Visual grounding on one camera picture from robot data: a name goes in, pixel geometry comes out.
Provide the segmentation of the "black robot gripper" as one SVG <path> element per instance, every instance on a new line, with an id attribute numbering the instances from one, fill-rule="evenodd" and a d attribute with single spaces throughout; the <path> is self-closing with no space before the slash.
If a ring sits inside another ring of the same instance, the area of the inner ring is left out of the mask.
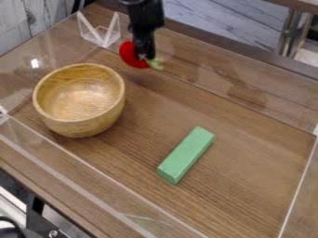
<path id="1" fill-rule="evenodd" d="M 154 31 L 166 24 L 164 0 L 124 0 L 129 10 L 136 56 L 141 60 L 156 58 Z"/>

